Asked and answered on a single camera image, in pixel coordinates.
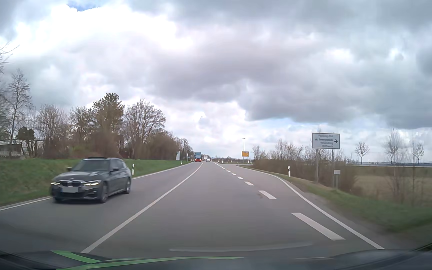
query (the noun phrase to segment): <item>street lamp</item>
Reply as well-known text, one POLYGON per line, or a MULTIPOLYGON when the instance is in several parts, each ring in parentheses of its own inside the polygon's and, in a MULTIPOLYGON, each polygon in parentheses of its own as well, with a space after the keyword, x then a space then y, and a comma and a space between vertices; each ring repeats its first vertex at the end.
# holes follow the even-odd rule
POLYGON ((243 139, 243 152, 244 152, 244 139, 246 138, 241 138, 241 139, 243 139))

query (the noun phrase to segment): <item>asphalt road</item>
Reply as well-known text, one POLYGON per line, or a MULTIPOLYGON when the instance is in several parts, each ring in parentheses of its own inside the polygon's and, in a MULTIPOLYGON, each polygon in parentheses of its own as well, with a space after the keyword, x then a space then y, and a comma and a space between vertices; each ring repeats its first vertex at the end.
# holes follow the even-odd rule
POLYGON ((82 251, 109 258, 314 258, 382 248, 372 241, 375 235, 298 191, 236 165, 190 163, 135 178, 130 194, 105 204, 46 199, 3 207, 0 250, 82 251))

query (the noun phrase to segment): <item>building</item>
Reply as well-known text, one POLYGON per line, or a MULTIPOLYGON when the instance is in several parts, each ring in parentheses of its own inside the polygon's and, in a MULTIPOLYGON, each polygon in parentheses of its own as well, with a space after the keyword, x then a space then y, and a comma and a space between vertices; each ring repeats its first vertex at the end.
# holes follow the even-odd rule
MULTIPOLYGON (((42 146, 42 141, 39 141, 38 148, 42 146)), ((0 141, 0 157, 9 157, 10 147, 12 147, 12 157, 21 159, 29 157, 26 141, 24 140, 13 140, 12 145, 10 145, 10 140, 0 141)))

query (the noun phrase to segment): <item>road sign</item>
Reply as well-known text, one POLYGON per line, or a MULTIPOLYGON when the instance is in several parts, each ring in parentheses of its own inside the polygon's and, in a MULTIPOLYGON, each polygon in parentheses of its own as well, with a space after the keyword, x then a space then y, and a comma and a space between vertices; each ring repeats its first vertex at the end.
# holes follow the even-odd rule
POLYGON ((312 133, 312 147, 317 149, 340 149, 338 133, 312 133))

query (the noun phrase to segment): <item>sky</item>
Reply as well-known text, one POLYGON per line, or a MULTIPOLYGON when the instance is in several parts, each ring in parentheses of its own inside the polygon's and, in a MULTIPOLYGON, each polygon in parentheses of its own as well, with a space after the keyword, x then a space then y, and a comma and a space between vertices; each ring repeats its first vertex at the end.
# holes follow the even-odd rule
POLYGON ((36 107, 144 98, 224 157, 321 129, 384 162, 395 129, 432 162, 432 0, 0 0, 8 42, 36 107))

